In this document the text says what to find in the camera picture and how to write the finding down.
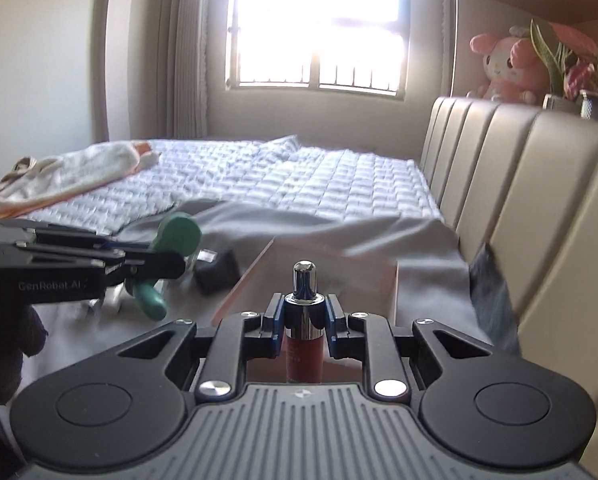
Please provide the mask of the red perfume bottle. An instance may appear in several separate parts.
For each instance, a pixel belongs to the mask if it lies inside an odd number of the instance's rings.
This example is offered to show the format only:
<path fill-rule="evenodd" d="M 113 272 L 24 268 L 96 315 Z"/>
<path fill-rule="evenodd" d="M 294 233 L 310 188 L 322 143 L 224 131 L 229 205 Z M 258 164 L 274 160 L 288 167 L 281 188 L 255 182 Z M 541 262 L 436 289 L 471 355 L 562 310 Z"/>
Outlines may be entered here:
<path fill-rule="evenodd" d="M 322 381 L 325 297 L 317 291 L 316 265 L 300 260 L 293 265 L 293 290 L 284 297 L 286 373 L 289 382 Z"/>

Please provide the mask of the white plug adapter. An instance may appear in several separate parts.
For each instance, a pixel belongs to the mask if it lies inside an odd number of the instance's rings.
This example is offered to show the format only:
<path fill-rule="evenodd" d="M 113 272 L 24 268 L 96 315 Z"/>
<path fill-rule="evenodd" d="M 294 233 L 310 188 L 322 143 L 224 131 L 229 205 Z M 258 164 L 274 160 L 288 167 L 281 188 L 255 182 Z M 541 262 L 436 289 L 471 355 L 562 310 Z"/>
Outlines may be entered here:
<path fill-rule="evenodd" d="M 197 249 L 192 255 L 185 258 L 186 268 L 192 269 L 197 263 L 211 264 L 218 258 L 218 253 L 210 249 Z"/>

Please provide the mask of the black cube charger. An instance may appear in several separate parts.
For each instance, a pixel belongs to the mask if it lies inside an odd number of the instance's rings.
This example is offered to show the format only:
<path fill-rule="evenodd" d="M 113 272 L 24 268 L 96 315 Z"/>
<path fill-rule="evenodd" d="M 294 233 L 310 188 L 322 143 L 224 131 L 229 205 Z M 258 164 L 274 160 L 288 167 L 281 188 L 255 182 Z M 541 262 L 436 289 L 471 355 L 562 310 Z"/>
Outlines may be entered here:
<path fill-rule="evenodd" d="M 197 263 L 193 267 L 193 278 L 203 295 L 232 289 L 241 279 L 241 271 L 233 250 L 218 252 L 218 258 L 214 263 Z"/>

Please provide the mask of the pink cardboard box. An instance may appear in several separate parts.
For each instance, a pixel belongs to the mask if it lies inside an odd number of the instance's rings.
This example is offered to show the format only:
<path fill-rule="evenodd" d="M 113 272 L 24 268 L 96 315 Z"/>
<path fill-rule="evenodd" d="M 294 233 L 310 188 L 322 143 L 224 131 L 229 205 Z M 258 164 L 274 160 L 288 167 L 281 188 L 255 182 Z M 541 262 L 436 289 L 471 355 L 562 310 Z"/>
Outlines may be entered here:
<path fill-rule="evenodd" d="M 359 362 L 329 355 L 326 300 L 336 298 L 343 312 L 377 314 L 392 323 L 398 278 L 398 266 L 384 258 L 346 256 L 316 244 L 272 240 L 226 296 L 212 324 L 217 326 L 230 314 L 262 313 L 281 304 L 281 355 L 270 363 L 257 359 L 248 368 L 248 378 L 285 382 L 301 373 L 322 382 L 357 382 Z"/>

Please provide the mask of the white orange plush toy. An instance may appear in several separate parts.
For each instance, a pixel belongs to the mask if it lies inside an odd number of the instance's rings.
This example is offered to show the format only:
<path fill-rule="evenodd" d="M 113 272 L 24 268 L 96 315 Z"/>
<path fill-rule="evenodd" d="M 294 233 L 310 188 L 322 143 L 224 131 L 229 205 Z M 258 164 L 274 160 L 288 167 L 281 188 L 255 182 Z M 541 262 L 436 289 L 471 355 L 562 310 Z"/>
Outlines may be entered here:
<path fill-rule="evenodd" d="M 98 143 L 40 159 L 23 157 L 0 179 L 0 219 L 96 190 L 154 167 L 160 153 L 146 141 Z"/>

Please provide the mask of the grey fleece blanket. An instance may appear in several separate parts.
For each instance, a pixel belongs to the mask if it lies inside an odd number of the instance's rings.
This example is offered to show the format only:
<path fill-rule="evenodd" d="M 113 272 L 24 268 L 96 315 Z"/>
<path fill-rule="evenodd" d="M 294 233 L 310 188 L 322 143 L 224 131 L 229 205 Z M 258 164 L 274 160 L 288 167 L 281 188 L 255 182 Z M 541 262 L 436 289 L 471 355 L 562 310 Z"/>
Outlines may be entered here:
<path fill-rule="evenodd" d="M 273 292 L 290 292 L 291 267 L 299 260 L 316 264 L 317 286 L 336 294 L 347 311 L 388 314 L 395 325 L 433 318 L 490 344 L 470 300 L 468 264 L 459 239 L 436 218 L 376 217 L 336 221 L 299 212 L 243 203 L 192 200 L 179 211 L 203 231 L 201 247 L 231 250 L 241 272 L 237 292 L 203 297 L 192 271 L 167 282 L 167 317 L 149 321 L 124 292 L 120 306 L 106 298 L 49 304 L 37 312 L 49 332 L 41 354 L 23 364 L 24 387 L 176 318 L 209 326 L 237 311 L 262 311 Z"/>

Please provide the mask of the dark grey cloth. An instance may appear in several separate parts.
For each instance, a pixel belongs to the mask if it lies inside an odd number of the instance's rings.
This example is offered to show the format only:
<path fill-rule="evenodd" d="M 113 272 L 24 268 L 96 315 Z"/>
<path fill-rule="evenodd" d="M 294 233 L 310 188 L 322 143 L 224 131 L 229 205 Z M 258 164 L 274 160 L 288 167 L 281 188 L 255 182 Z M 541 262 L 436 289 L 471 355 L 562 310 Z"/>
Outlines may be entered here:
<path fill-rule="evenodd" d="M 508 284 L 489 244 L 479 248 L 468 273 L 470 300 L 479 327 L 488 335 L 493 347 L 520 356 L 518 318 L 513 310 Z"/>

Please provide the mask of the quilted grey bed cover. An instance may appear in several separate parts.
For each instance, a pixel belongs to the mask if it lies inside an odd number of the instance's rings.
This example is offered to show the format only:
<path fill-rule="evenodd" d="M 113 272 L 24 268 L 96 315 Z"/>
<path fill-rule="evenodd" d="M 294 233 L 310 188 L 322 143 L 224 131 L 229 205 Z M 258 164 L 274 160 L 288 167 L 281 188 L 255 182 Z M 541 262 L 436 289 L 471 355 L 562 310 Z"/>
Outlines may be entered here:
<path fill-rule="evenodd" d="M 150 145 L 159 155 L 155 166 L 31 211 L 28 219 L 112 234 L 188 200 L 247 203 L 337 221 L 441 216 L 412 159 L 328 151 L 304 146 L 297 136 Z"/>

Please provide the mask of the beige curtain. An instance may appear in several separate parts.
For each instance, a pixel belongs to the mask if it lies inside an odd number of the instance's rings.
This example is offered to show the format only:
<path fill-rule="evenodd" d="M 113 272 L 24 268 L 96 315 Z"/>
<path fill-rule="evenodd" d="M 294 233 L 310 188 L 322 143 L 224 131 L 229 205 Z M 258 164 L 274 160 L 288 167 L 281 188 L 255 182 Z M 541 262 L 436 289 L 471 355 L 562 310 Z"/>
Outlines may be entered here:
<path fill-rule="evenodd" d="M 208 135 L 209 0 L 159 0 L 156 113 L 167 139 Z"/>

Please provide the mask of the beige padded headboard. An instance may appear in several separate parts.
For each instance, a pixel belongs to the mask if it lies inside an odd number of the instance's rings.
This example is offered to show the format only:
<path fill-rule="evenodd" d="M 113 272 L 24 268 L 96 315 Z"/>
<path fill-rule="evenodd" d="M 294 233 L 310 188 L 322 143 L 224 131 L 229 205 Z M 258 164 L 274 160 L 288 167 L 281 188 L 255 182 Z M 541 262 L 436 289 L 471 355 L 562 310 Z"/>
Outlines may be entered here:
<path fill-rule="evenodd" d="M 598 122 L 443 96 L 421 170 L 462 256 L 493 250 L 523 356 L 578 382 L 598 413 Z M 582 461 L 598 477 L 598 422 Z"/>

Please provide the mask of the barred window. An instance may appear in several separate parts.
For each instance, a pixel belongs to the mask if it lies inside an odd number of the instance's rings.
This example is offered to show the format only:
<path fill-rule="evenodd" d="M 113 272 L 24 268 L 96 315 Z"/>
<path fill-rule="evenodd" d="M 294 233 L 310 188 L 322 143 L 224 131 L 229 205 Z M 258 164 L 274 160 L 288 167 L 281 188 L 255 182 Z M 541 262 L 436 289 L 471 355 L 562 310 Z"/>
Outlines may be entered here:
<path fill-rule="evenodd" d="M 229 0 L 225 82 L 401 99 L 410 0 Z"/>

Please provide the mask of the pink plush bunny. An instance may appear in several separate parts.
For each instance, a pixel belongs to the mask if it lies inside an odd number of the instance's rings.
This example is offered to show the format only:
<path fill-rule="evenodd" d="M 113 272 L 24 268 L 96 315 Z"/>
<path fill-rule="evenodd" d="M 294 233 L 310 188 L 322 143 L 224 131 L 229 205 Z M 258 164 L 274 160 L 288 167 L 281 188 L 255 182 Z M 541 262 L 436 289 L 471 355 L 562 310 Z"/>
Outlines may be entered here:
<path fill-rule="evenodd" d="M 470 51 L 482 56 L 488 84 L 467 98 L 536 105 L 549 89 L 549 73 L 530 40 L 528 28 L 513 26 L 508 36 L 480 34 L 470 39 Z"/>

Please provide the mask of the potted plant pink leaves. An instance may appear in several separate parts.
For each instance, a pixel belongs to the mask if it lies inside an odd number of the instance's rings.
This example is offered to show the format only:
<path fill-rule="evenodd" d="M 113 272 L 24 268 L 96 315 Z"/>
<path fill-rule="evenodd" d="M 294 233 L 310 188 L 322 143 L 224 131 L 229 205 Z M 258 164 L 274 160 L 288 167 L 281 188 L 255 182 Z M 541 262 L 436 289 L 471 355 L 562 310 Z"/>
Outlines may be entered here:
<path fill-rule="evenodd" d="M 598 122 L 598 42 L 576 28 L 550 26 L 557 38 L 555 49 L 549 47 L 535 21 L 529 27 L 532 47 L 549 74 L 550 91 L 542 107 Z"/>

